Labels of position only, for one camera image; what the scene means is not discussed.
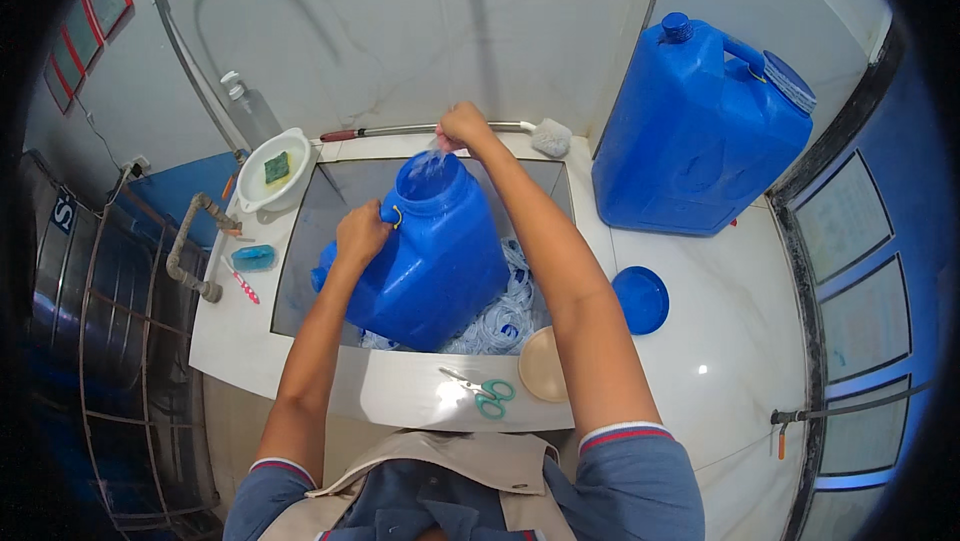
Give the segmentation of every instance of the beige vest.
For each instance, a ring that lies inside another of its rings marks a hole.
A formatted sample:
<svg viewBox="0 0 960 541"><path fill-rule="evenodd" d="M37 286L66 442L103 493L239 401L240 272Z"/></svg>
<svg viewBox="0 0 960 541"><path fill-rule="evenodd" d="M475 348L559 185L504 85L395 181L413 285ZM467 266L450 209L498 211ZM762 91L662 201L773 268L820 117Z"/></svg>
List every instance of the beige vest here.
<svg viewBox="0 0 960 541"><path fill-rule="evenodd" d="M367 473L388 459L419 459L443 466L500 492L507 530L538 530L550 541L575 541L544 480L544 454L552 446L532 434L422 430L390 435L367 451L330 487L308 491L273 521L261 541L313 541L334 527L360 497Z"/></svg>

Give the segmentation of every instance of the pink toothbrush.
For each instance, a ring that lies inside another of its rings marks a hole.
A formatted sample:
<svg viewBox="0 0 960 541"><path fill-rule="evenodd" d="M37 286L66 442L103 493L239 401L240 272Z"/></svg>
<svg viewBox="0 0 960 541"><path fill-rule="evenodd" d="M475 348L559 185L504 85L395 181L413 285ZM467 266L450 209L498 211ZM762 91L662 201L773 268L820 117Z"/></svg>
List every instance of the pink toothbrush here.
<svg viewBox="0 0 960 541"><path fill-rule="evenodd" d="M234 267L231 266L231 263L227 260L225 256L220 256L222 259L223 265L226 266L226 269L233 272L233 277L237 280L237 283L240 283L240 288L243 289L243 292L246 293L246 296L254 302L255 304L260 304L260 298L254 293L254 290L250 288L250 285L247 284L247 281L243 280L243 277L240 276L240 273L234 270Z"/></svg>

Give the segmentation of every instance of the scissors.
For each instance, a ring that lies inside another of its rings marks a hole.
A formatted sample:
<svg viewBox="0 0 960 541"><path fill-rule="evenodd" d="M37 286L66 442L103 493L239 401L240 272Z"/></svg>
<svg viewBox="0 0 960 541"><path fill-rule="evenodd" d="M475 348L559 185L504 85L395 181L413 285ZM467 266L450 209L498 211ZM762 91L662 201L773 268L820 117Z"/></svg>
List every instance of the scissors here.
<svg viewBox="0 0 960 541"><path fill-rule="evenodd" d="M454 379L467 391L473 392L473 400L477 404L477 409L491 420L503 418L503 415L507 413L507 408L501 402L509 402L517 394L514 391L514 386L503 379L490 379L483 384L477 384L448 367L441 366L439 370Z"/></svg>

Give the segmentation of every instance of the faucet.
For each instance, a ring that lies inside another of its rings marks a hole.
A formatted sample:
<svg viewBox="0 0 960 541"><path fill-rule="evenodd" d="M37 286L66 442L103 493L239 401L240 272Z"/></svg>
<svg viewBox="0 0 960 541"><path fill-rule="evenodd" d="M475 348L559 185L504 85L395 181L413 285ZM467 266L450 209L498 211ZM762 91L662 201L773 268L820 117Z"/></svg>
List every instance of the faucet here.
<svg viewBox="0 0 960 541"><path fill-rule="evenodd" d="M176 233L174 246L170 249L170 255L167 256L167 274L170 275L170 278L183 283L187 288L199 291L201 297L211 304L215 304L220 301L220 296L224 293L224 288L217 283L201 281L180 266L180 254L184 249L186 234L187 231L190 230L193 216L196 215L198 210L206 210L207 213L212 215L217 220L217 228L222 231L235 231L239 233L243 223L228 218L224 211L220 209L220 206L213 203L213 200L210 199L210 196L206 193L197 193L193 196L193 199L190 200L190 207L183 217L183 223L180 224L179 232Z"/></svg>

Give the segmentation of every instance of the white plastic bowl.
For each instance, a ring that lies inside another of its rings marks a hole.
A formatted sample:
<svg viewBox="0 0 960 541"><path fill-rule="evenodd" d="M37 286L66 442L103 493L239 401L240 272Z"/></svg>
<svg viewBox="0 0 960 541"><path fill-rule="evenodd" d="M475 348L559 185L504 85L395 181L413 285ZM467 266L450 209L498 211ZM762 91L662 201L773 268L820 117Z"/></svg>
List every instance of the white plastic bowl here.
<svg viewBox="0 0 960 541"><path fill-rule="evenodd" d="M264 164L286 151L293 175L280 188L267 188ZM280 133L258 147L246 158L237 177L237 201L245 213L283 211L297 205L310 183L310 173L317 162L310 141L299 128Z"/></svg>

